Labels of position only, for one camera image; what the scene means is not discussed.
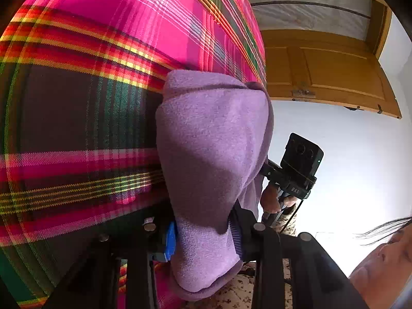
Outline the person's right hand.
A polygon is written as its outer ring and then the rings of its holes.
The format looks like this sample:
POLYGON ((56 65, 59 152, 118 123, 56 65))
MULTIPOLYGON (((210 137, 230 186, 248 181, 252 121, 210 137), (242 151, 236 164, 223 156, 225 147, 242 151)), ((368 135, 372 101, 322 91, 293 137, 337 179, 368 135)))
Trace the person's right hand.
MULTIPOLYGON (((261 195, 261 207, 264 212, 267 213, 278 213, 282 209, 278 200, 278 186, 271 183, 267 185, 261 195)), ((293 207, 297 202, 297 198, 289 196, 284 199, 283 203, 285 207, 293 207)))

